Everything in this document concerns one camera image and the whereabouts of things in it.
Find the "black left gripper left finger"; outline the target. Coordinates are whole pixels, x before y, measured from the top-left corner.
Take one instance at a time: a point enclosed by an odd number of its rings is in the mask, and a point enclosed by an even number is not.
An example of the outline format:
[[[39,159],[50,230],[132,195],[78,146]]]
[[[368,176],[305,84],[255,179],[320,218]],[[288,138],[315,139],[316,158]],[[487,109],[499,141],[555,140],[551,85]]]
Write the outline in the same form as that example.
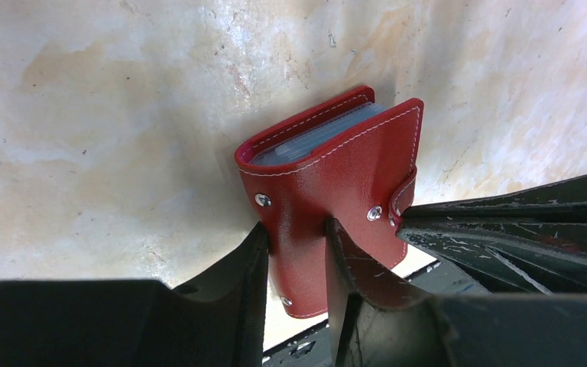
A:
[[[0,366],[259,366],[268,234],[189,281],[0,281]]]

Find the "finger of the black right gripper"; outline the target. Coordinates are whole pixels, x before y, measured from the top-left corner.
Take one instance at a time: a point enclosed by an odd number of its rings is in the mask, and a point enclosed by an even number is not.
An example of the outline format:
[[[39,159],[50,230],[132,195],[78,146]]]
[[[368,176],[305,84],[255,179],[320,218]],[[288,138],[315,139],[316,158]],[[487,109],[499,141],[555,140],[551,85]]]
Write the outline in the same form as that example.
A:
[[[397,235],[493,293],[587,294],[587,223],[407,220]]]
[[[499,196],[412,206],[402,218],[587,222],[587,174]]]

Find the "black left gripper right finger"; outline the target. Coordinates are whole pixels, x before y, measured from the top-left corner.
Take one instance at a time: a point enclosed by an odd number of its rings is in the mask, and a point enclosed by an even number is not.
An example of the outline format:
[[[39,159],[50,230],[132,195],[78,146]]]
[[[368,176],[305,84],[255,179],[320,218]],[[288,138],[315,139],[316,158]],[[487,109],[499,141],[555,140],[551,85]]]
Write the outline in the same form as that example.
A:
[[[372,258],[337,219],[325,231],[334,365],[587,366],[587,294],[431,294]],[[393,351],[352,341],[370,308],[396,318]]]

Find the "red leather card holder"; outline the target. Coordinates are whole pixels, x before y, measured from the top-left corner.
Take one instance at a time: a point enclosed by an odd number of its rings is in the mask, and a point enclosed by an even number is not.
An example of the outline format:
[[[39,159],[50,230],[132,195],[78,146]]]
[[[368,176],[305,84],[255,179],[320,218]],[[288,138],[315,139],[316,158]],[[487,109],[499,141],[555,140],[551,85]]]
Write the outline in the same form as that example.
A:
[[[248,198],[269,239],[271,283],[294,318],[327,310],[326,234],[338,219],[373,258],[394,268],[395,235],[414,199],[423,101],[392,108],[358,86],[250,137],[235,151]]]

